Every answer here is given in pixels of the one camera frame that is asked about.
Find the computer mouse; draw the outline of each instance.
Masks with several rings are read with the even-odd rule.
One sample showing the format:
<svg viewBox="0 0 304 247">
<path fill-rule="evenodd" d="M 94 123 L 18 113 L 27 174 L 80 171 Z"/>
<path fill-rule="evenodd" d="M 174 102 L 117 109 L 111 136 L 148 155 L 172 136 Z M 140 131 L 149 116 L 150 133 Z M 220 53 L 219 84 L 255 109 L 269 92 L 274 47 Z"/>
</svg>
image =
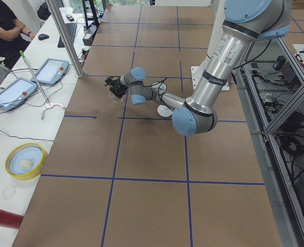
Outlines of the computer mouse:
<svg viewBox="0 0 304 247">
<path fill-rule="evenodd" d="M 38 36 L 39 40 L 45 40 L 45 39 L 49 39 L 49 35 L 42 33 Z"/>
</svg>

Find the yellow bowl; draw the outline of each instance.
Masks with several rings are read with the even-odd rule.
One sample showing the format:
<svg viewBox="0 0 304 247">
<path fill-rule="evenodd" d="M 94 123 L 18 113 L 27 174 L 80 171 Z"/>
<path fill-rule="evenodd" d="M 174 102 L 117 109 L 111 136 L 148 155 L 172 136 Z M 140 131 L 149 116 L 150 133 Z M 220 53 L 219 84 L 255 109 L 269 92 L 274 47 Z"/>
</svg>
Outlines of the yellow bowl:
<svg viewBox="0 0 304 247">
<path fill-rule="evenodd" d="M 20 174 L 20 175 L 14 174 L 10 169 L 10 164 L 11 164 L 12 159 L 15 157 L 15 155 L 17 153 L 24 150 L 25 148 L 30 148 L 30 147 L 39 148 L 42 151 L 41 161 L 39 162 L 39 164 L 32 171 L 30 171 L 28 173 Z M 44 163 L 44 160 L 47 156 L 48 156 L 48 153 L 39 144 L 36 144 L 36 143 L 22 144 L 22 145 L 16 147 L 14 150 L 12 150 L 10 152 L 10 154 L 8 155 L 8 157 L 6 158 L 6 161 L 5 161 L 5 169 L 10 176 L 13 176 L 16 179 L 29 180 L 29 179 L 35 178 L 37 175 L 41 174 L 41 171 L 43 169 L 43 163 Z"/>
</svg>

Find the black shirt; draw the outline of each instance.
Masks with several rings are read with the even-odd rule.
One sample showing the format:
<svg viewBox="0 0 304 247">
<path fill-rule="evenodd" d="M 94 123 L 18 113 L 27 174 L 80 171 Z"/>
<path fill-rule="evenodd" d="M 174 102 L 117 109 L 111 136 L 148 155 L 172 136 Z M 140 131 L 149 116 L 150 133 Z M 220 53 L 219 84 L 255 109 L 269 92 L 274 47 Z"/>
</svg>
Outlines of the black shirt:
<svg viewBox="0 0 304 247">
<path fill-rule="evenodd" d="M 17 17 L 8 7 L 8 5 L 0 0 L 0 27 L 6 31 L 13 29 L 15 27 L 13 20 L 16 18 Z M 18 35 L 18 37 L 12 41 L 6 41 L 0 38 L 0 56 L 20 50 L 23 44 L 25 44 L 25 40 L 21 37 L 21 35 Z"/>
</svg>

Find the person's arm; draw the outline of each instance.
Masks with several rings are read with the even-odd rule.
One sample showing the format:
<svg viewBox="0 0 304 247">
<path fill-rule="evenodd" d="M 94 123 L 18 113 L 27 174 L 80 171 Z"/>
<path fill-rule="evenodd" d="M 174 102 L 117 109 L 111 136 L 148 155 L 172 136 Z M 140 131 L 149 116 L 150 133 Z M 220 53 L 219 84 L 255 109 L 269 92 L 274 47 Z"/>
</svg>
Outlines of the person's arm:
<svg viewBox="0 0 304 247">
<path fill-rule="evenodd" d="M 22 27 L 24 26 L 24 28 L 21 30 L 21 33 L 23 33 L 24 35 L 27 35 L 30 37 L 31 40 L 34 39 L 35 37 L 35 33 L 33 33 L 32 31 L 30 31 L 24 23 L 22 23 L 18 18 L 13 20 L 14 24 L 16 25 L 16 27 Z"/>
<path fill-rule="evenodd" d="M 15 38 L 18 37 L 18 35 L 20 34 L 21 30 L 24 27 L 14 27 L 10 30 L 4 30 L 3 28 L 0 27 L 0 39 L 6 40 L 6 41 L 12 41 Z"/>
</svg>

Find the window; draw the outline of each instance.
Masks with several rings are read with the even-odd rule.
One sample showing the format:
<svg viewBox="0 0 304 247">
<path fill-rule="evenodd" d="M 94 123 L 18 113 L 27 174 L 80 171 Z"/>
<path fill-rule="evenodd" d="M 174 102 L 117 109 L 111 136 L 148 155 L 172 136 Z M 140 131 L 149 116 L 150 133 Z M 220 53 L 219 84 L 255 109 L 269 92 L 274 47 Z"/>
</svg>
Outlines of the window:
<svg viewBox="0 0 304 247">
<path fill-rule="evenodd" d="M 83 13 L 82 0 L 69 0 L 74 13 Z M 102 0 L 94 0 L 95 8 L 103 11 Z M 151 0 L 109 0 L 113 5 L 150 5 Z"/>
</svg>

